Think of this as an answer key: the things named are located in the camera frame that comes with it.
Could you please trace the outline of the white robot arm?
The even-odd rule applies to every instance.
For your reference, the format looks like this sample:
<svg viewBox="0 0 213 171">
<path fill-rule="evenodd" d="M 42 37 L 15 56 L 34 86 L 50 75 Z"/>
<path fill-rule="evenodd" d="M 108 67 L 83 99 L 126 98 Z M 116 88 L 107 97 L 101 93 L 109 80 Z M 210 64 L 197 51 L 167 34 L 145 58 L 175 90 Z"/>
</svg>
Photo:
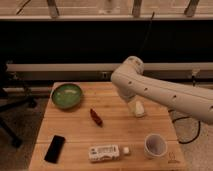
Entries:
<svg viewBox="0 0 213 171">
<path fill-rule="evenodd" d="M 111 75 L 119 95 L 130 101 L 135 95 L 148 98 L 190 117 L 213 125 L 213 90 L 153 79 L 143 75 L 144 63 L 129 56 Z"/>
</svg>

